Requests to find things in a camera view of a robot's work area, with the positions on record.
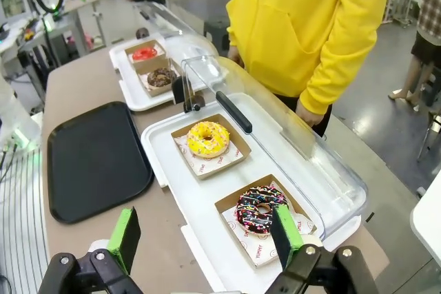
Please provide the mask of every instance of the white tray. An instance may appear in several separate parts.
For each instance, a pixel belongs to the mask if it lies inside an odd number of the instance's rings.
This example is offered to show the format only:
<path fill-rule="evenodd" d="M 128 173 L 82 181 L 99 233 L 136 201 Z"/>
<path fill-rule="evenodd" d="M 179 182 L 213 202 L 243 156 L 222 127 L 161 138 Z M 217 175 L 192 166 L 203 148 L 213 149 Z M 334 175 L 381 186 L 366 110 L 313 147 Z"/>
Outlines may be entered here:
<path fill-rule="evenodd" d="M 158 96 L 150 96 L 139 81 L 138 75 L 125 53 L 126 48 L 152 39 L 156 39 L 165 48 L 167 56 L 174 59 L 178 64 L 181 64 L 181 61 L 184 59 L 200 55 L 217 55 L 215 51 L 213 52 L 206 45 L 201 45 L 201 40 L 192 35 L 177 36 L 165 40 L 160 34 L 152 34 L 147 38 L 134 39 L 113 47 L 109 51 L 110 60 L 113 68 L 118 70 L 121 75 L 122 79 L 119 81 L 119 85 L 123 91 L 125 102 L 134 112 L 142 112 L 174 100 L 172 91 L 159 94 Z M 191 81 L 200 81 L 197 78 L 192 79 L 190 77 L 190 79 Z M 196 84 L 193 86 L 193 90 L 200 90 L 203 87 L 203 84 Z"/>
<path fill-rule="evenodd" d="M 272 120 L 271 116 L 254 99 L 245 94 L 235 94 L 229 97 L 252 122 L 253 134 L 257 139 L 265 139 L 274 146 L 275 150 L 280 153 L 289 153 L 290 157 L 293 156 L 290 160 L 291 168 L 293 164 L 298 164 L 298 167 L 290 171 L 289 175 L 296 182 L 312 183 L 314 176 L 310 173 L 312 171 L 308 171 L 306 161 L 300 155 L 298 155 L 298 159 L 294 160 L 297 152 L 293 153 L 295 149 L 287 144 L 286 140 L 279 134 L 280 127 Z M 189 245 L 192 250 L 195 247 L 200 247 L 200 249 L 194 251 L 194 255 L 199 262 L 201 261 L 201 268 L 206 267 L 206 261 L 209 261 L 222 287 L 228 291 L 240 290 L 244 293 L 264 293 L 280 273 L 280 263 L 274 261 L 255 269 L 246 256 L 239 251 L 235 239 L 225 228 L 214 203 L 263 176 L 273 174 L 311 217 L 311 220 L 318 227 L 317 235 L 323 232 L 322 224 L 314 209 L 290 184 L 251 136 L 243 134 L 243 138 L 252 150 L 246 160 L 205 180 L 199 181 L 193 176 L 179 153 L 171 133 L 213 114 L 223 115 L 230 120 L 230 123 L 238 132 L 242 133 L 241 129 L 220 105 L 214 102 L 208 104 L 199 112 L 178 114 L 148 127 L 141 135 L 141 142 L 160 186 L 168 185 L 170 187 L 181 213 L 192 229 L 194 235 L 190 236 L 193 240 L 189 241 Z M 313 185 L 309 185 L 309 188 L 307 186 L 302 186 L 302 189 L 309 197 L 314 195 L 316 203 L 323 203 L 323 206 L 329 204 L 327 202 L 331 197 L 327 195 L 326 189 L 313 190 L 311 189 Z M 335 209 L 338 204 L 333 204 L 333 206 L 334 209 L 330 209 L 329 213 L 323 215 L 324 218 L 344 212 L 344 210 Z M 345 226 L 327 238 L 323 242 L 324 246 L 329 250 L 333 250 L 342 244 L 360 226 L 360 220 L 360 216 L 352 218 Z M 218 284 L 218 281 L 209 279 L 209 283 L 211 285 Z"/>

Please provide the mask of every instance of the black pants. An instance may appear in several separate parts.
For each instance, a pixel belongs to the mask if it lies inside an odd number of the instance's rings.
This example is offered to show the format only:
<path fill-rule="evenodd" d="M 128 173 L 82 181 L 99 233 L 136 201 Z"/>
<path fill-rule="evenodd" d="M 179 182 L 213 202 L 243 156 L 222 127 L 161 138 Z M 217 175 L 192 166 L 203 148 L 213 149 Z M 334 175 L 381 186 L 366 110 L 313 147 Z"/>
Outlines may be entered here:
<path fill-rule="evenodd" d="M 284 103 L 290 110 L 293 112 L 296 112 L 297 108 L 297 102 L 298 98 L 290 98 L 288 96 L 276 96 Z M 331 118 L 331 111 L 332 111 L 332 105 L 329 105 L 328 110 L 326 111 L 325 117 L 323 117 L 323 120 L 318 123 L 317 125 L 314 125 L 312 129 L 320 136 L 323 137 L 325 134 L 326 128 L 329 123 L 329 119 Z"/>

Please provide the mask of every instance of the brown paper tray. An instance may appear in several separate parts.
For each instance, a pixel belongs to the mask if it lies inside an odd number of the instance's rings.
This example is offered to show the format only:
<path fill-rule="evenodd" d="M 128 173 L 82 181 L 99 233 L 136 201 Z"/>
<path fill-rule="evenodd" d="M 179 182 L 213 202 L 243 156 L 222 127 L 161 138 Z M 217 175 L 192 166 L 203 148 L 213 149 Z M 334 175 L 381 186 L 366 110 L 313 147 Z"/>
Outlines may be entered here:
<path fill-rule="evenodd" d="M 151 58 L 148 60 L 143 60 L 143 61 L 136 61 L 135 62 L 130 58 L 131 54 L 135 53 L 135 51 L 137 51 L 141 48 L 155 48 L 155 47 L 162 50 L 163 53 L 155 56 L 154 58 Z M 144 43 L 132 46 L 130 48 L 126 48 L 124 51 L 127 54 L 127 57 L 129 58 L 129 61 L 133 65 L 133 68 L 135 68 L 135 70 L 141 69 L 146 63 L 149 63 L 150 61 L 153 61 L 154 59 L 161 59 L 161 58 L 167 57 L 165 49 L 156 39 L 153 39 L 151 41 L 146 41 Z"/>
<path fill-rule="evenodd" d="M 182 75 L 181 67 L 173 59 L 156 57 L 151 61 L 144 62 L 144 64 L 140 66 L 139 69 L 135 69 L 135 72 L 138 74 L 141 84 L 147 90 L 147 93 L 150 96 L 158 96 L 159 94 L 168 92 L 172 89 L 172 84 L 168 84 L 162 87 L 156 87 L 151 86 L 150 84 L 148 84 L 147 81 L 144 82 L 143 79 L 141 79 L 141 76 L 147 76 L 148 74 L 151 74 L 159 68 L 167 68 L 173 70 L 176 73 L 176 77 Z"/>
<path fill-rule="evenodd" d="M 247 257 L 248 261 L 251 263 L 252 266 L 255 267 L 252 259 L 246 252 L 246 250 L 243 248 L 242 244 L 240 243 L 240 240 L 237 238 L 236 234 L 233 232 L 232 228 L 228 225 L 226 219 L 223 217 L 222 213 L 224 211 L 227 211 L 228 209 L 231 209 L 232 207 L 237 205 L 237 202 L 239 201 L 239 198 L 242 194 L 244 194 L 246 191 L 251 189 L 252 187 L 257 186 L 269 186 L 272 182 L 275 182 L 278 186 L 277 189 L 279 189 L 283 195 L 288 199 L 288 203 L 290 204 L 290 208 L 294 208 L 294 211 L 296 213 L 301 213 L 307 218 L 311 219 L 311 217 L 308 216 L 306 211 L 297 203 L 297 201 L 293 198 L 293 196 L 286 190 L 286 188 L 283 187 L 283 185 L 277 180 L 274 175 L 267 175 L 265 177 L 262 177 L 255 182 L 252 182 L 251 184 L 242 187 L 241 189 L 238 189 L 237 191 L 229 194 L 228 196 L 225 196 L 223 199 L 216 202 L 214 205 L 216 206 L 217 211 L 219 212 L 219 216 L 222 219 L 222 223 L 224 223 L 225 227 L 228 229 L 230 235 L 233 237 L 236 246 L 239 248 L 239 250 L 242 252 L 244 256 Z"/>
<path fill-rule="evenodd" d="M 235 160 L 233 162 L 227 163 L 224 166 L 222 166 L 219 169 L 213 170 L 211 172 L 208 172 L 206 174 L 198 174 L 196 173 L 191 166 L 188 164 L 187 160 L 183 157 L 185 163 L 187 164 L 187 166 L 190 168 L 190 170 L 192 171 L 192 173 L 199 179 L 206 179 L 214 174 L 217 174 L 220 171 L 223 171 L 227 168 L 232 167 L 233 165 L 242 162 L 244 159 L 246 159 L 248 157 L 248 155 L 251 153 L 251 149 L 249 148 L 248 144 L 245 142 L 245 140 L 242 138 L 242 136 L 236 131 L 236 129 L 233 128 L 233 126 L 228 122 L 228 120 L 223 117 L 220 114 L 216 114 L 207 118 L 204 118 L 202 120 L 198 120 L 190 125 L 187 125 L 186 127 L 183 127 L 182 129 L 176 130 L 175 132 L 172 132 L 172 138 L 179 138 L 182 137 L 184 135 L 186 135 L 188 133 L 188 131 L 197 123 L 199 122 L 204 122 L 204 121 L 209 121 L 209 122 L 216 122 L 219 123 L 220 125 L 222 125 L 223 127 L 225 127 L 225 129 L 228 130 L 229 132 L 229 139 L 231 142 L 233 142 L 235 144 L 235 146 L 238 148 L 238 150 L 242 153 L 243 157 L 239 158 L 238 160 Z"/>

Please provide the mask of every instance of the chocolate donut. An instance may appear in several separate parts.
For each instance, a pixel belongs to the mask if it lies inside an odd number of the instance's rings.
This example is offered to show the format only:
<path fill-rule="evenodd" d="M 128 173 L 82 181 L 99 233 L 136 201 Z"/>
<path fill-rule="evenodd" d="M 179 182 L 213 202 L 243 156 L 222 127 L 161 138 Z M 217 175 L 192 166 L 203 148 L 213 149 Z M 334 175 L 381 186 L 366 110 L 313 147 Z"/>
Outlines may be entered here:
<path fill-rule="evenodd" d="M 176 79 L 176 73 L 167 68 L 159 68 L 149 74 L 147 82 L 154 87 L 162 87 L 171 84 Z"/>
<path fill-rule="evenodd" d="M 268 234 L 272 224 L 274 206 L 288 205 L 286 197 L 273 186 L 253 187 L 240 196 L 236 205 L 237 221 L 246 230 L 257 234 Z M 259 206 L 268 208 L 261 213 Z"/>

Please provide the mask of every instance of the donut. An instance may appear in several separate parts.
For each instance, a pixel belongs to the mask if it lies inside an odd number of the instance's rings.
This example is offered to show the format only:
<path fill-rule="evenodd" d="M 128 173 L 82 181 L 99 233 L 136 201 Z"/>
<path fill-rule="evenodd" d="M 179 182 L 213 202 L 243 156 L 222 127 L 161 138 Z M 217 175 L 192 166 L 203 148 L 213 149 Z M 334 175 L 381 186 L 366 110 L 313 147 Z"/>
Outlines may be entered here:
<path fill-rule="evenodd" d="M 187 144 L 193 154 L 215 158 L 228 148 L 229 132 L 218 123 L 199 122 L 188 131 Z"/>
<path fill-rule="evenodd" d="M 272 224 L 274 206 L 288 205 L 286 197 L 273 186 L 253 187 L 240 196 L 236 205 L 236 218 L 247 231 L 268 234 Z M 261 213 L 258 207 L 269 209 Z"/>
<path fill-rule="evenodd" d="M 154 87 L 162 87 L 169 84 L 176 79 L 176 73 L 167 68 L 159 68 L 148 75 L 147 82 Z"/>
<path fill-rule="evenodd" d="M 154 48 L 140 48 L 136 50 L 133 55 L 133 61 L 142 61 L 154 58 L 158 54 Z"/>

